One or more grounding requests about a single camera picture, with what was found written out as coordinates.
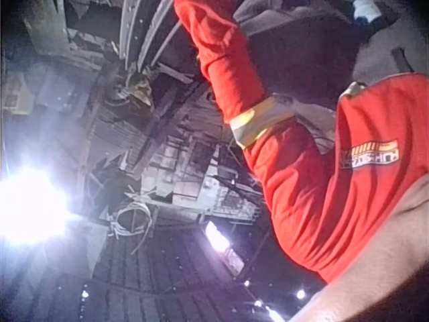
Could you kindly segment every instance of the embroidered patch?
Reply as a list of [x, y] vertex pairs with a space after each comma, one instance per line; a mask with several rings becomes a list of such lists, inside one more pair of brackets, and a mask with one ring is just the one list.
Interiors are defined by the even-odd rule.
[[390, 142], [367, 142], [341, 151], [341, 168], [351, 169], [368, 164], [386, 165], [398, 161], [400, 151], [397, 140]]

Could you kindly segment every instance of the white wire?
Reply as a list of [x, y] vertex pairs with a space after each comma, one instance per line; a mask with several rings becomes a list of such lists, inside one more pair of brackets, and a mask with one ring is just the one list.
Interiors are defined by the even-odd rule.
[[[147, 217], [149, 218], [149, 223], [147, 224], [147, 228], [146, 228], [146, 225], [143, 224], [141, 226], [136, 227], [134, 232], [131, 232], [118, 222], [119, 216], [121, 216], [126, 211], [130, 211], [130, 210], [141, 210], [147, 215]], [[128, 204], [128, 206], [126, 206], [125, 208], [118, 210], [118, 212], [116, 212], [114, 215], [112, 215], [109, 218], [109, 221], [111, 222], [111, 228], [115, 232], [116, 236], [121, 235], [125, 237], [131, 237], [131, 236], [145, 233], [145, 231], [148, 230], [149, 227], [152, 225], [152, 218], [150, 215], [149, 208], [147, 208], [146, 204], [140, 203], [138, 201], [134, 201]]]

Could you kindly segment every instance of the bright light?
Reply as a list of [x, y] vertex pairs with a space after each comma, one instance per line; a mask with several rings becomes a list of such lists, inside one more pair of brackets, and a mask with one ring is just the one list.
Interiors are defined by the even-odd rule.
[[306, 293], [305, 293], [305, 291], [304, 291], [304, 290], [299, 290], [299, 291], [296, 293], [296, 297], [298, 297], [300, 300], [302, 300], [304, 297], [306, 297]]
[[218, 252], [224, 252], [231, 245], [211, 221], [207, 224], [206, 235], [212, 247]]
[[66, 197], [43, 171], [25, 169], [0, 182], [0, 236], [34, 244], [64, 232]]
[[283, 318], [280, 316], [279, 313], [277, 313], [277, 311], [271, 310], [269, 307], [265, 307], [269, 313], [269, 317], [271, 317], [271, 319], [274, 322], [285, 322], [283, 320]]

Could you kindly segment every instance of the yellow reflective band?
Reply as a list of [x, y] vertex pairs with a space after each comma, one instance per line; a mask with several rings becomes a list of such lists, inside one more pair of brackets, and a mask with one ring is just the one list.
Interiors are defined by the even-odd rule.
[[229, 125], [235, 141], [245, 149], [258, 140], [269, 128], [276, 123], [293, 117], [284, 105], [269, 97], [250, 110], [234, 117]]

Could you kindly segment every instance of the red jumpsuit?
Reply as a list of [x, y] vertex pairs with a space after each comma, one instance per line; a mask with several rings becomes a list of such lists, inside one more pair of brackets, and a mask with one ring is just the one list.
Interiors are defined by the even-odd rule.
[[428, 79], [398, 75], [342, 96], [335, 148], [322, 156], [308, 130], [267, 98], [233, 2], [175, 0], [175, 9], [263, 186], [280, 246], [330, 282], [428, 173]]

